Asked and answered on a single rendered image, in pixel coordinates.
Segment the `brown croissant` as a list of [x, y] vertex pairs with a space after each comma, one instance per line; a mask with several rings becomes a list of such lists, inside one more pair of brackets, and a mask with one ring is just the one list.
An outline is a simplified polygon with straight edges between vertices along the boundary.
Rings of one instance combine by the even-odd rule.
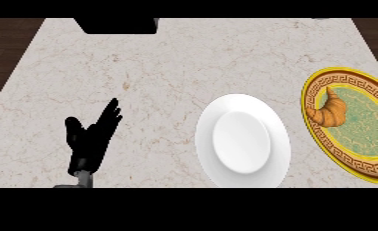
[[345, 123], [347, 105], [331, 88], [326, 88], [326, 96], [322, 108], [305, 108], [305, 114], [319, 126], [329, 128]]

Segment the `white plate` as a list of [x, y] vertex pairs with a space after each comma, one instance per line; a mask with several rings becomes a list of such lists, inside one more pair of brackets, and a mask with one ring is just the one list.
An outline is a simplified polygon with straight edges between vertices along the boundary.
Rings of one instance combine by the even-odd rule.
[[202, 169], [218, 187], [277, 187], [291, 161], [285, 125], [269, 105], [245, 94], [218, 97], [195, 132]]

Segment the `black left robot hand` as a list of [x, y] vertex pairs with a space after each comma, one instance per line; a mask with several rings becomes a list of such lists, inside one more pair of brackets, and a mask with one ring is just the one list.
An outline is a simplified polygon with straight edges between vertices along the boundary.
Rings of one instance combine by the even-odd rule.
[[65, 119], [66, 143], [72, 150], [68, 174], [78, 171], [94, 174], [105, 157], [109, 141], [122, 116], [119, 115], [118, 99], [113, 98], [99, 116], [97, 121], [84, 128], [75, 117]]

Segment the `yellow patterned plate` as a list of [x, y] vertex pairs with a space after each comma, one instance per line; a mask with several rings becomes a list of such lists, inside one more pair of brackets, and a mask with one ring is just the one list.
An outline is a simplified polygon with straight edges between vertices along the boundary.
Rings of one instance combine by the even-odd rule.
[[[329, 128], [319, 126], [305, 114], [305, 108], [322, 108], [326, 88], [347, 105], [345, 123]], [[378, 79], [347, 67], [320, 69], [302, 86], [301, 113], [328, 157], [354, 176], [378, 184]]]

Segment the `black appliance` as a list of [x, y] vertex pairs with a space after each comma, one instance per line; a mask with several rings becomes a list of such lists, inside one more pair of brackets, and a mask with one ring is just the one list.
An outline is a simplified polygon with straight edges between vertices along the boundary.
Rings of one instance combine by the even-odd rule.
[[158, 18], [77, 18], [87, 34], [155, 34]]

